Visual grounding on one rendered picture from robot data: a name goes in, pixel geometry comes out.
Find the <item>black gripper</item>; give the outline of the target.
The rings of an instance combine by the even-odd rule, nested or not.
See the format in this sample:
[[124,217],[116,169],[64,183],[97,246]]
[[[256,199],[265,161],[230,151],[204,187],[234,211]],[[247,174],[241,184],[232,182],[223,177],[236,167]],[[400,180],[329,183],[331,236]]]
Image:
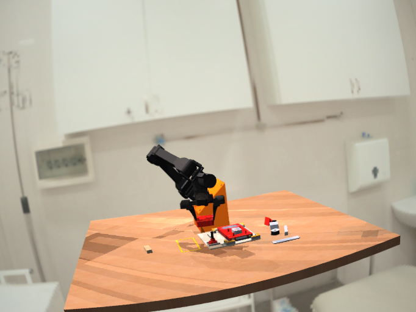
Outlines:
[[[207,188],[204,187],[197,187],[194,188],[194,194],[195,194],[195,200],[194,201],[190,201],[190,199],[187,200],[182,200],[180,203],[180,207],[181,209],[186,209],[189,210],[192,215],[194,220],[196,221],[196,214],[195,214],[195,209],[193,205],[196,205],[196,194],[197,193],[205,193]],[[225,198],[224,195],[219,195],[219,196],[215,196],[215,198],[213,199],[213,202],[209,202],[209,203],[213,203],[213,220],[215,220],[215,214],[217,211],[217,208],[220,206],[220,204],[225,204]]]

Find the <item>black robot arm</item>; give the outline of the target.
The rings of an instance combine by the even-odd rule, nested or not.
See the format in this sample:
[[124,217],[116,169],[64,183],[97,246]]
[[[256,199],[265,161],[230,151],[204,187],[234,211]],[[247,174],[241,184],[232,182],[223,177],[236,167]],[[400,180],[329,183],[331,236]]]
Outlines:
[[[154,146],[146,158],[151,164],[160,166],[165,171],[175,182],[176,188],[184,199],[195,200],[193,187],[213,188],[217,183],[213,174],[202,172],[204,168],[200,163],[185,157],[179,158],[166,151],[161,145]],[[208,206],[209,202],[213,202],[213,194],[209,194],[209,190],[196,194],[196,206]]]

